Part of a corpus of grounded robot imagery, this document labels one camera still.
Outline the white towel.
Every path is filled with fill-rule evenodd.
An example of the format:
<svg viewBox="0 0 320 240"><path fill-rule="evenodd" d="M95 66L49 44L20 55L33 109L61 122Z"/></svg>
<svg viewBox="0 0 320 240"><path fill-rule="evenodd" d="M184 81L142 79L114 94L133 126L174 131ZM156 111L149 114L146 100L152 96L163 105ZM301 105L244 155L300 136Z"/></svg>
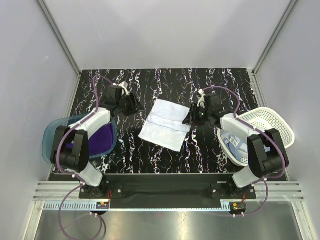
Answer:
<svg viewBox="0 0 320 240"><path fill-rule="evenodd" d="M157 99L138 137L144 141L180 152L191 127L183 124L189 108Z"/></svg>

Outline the purple towel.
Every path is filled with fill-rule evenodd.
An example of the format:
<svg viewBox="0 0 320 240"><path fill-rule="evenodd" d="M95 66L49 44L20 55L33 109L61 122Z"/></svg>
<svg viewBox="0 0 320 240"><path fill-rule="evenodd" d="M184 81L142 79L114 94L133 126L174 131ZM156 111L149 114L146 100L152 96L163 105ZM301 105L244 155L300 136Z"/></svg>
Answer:
<svg viewBox="0 0 320 240"><path fill-rule="evenodd" d="M80 155L80 159L99 157L108 154L115 145L115 129L112 123L108 123L99 128L91 137L87 131L73 130L65 140L66 144L61 148L60 153L73 154L74 145Z"/></svg>

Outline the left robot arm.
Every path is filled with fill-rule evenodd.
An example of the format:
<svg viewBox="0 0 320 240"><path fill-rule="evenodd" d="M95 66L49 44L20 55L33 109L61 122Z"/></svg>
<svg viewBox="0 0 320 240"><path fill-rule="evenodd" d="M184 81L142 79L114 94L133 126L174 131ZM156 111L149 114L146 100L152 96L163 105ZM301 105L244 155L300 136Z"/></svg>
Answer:
<svg viewBox="0 0 320 240"><path fill-rule="evenodd" d="M97 198L108 193L103 175L90 163L91 157L108 155L116 145L115 116L135 115L144 110L128 84L112 84L98 106L75 123L60 125L54 132L50 162L63 173L73 173Z"/></svg>

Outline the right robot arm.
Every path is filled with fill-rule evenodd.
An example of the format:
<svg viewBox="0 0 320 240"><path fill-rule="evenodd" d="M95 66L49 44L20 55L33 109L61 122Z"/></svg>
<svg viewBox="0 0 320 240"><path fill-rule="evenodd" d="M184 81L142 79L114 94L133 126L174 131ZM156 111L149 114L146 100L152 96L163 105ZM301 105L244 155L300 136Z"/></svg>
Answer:
<svg viewBox="0 0 320 240"><path fill-rule="evenodd" d="M234 147L229 148L230 152L236 152L242 145L246 145L248 164L228 182L227 192L230 197L239 198L244 194L245 187L284 175L289 159L281 133L276 128L259 128L236 113L224 110L220 97L215 93L203 94L197 103L193 103L182 124L203 126L208 122L231 134L229 144Z"/></svg>

